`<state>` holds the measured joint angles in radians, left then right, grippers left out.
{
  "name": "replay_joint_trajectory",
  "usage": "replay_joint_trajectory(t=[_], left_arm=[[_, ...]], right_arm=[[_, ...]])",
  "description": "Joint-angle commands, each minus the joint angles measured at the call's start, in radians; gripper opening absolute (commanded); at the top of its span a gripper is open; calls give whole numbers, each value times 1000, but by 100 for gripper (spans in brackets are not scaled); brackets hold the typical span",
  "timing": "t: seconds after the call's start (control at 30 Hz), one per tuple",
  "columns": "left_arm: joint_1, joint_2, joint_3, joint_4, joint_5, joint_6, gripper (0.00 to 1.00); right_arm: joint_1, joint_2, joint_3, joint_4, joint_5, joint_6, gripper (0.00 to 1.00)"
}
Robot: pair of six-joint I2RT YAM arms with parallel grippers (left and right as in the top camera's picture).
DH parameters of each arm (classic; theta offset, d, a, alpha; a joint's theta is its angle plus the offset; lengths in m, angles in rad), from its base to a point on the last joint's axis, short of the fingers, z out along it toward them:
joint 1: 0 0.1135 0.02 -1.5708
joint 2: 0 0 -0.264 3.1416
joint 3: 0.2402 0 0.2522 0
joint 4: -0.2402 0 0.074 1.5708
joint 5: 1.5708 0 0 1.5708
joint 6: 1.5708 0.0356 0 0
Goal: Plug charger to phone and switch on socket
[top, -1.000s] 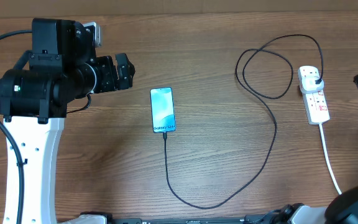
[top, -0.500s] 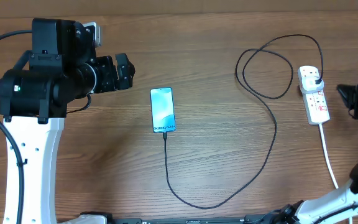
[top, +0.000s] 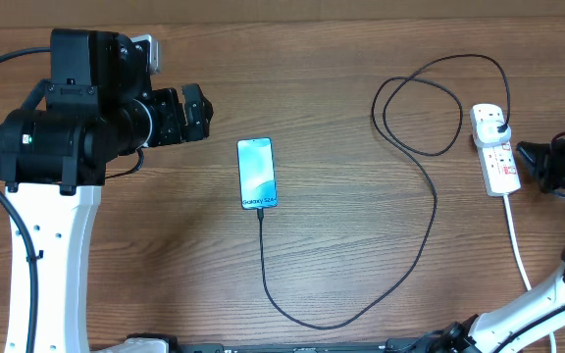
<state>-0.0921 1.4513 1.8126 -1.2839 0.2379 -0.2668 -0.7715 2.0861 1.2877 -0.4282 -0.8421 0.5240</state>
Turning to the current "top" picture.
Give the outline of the blue Samsung Galaxy smartphone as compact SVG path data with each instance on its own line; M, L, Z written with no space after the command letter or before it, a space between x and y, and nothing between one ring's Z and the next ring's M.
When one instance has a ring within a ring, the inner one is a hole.
M276 207L278 193L272 139L239 140L236 147L241 207L245 210Z

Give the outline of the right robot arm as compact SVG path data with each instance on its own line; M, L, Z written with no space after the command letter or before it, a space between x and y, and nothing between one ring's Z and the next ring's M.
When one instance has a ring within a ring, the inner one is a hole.
M548 143L517 144L528 171L543 193L565 189L565 131ZM565 327L565 248L561 265L545 281L495 311L453 323L431 352L519 352Z

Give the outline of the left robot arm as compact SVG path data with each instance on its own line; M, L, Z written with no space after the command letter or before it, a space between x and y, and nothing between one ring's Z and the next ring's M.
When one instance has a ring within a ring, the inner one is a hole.
M197 84L153 89L151 36L55 29L51 76L0 125L0 179L15 214L6 348L85 352L90 240L108 164L205 139Z

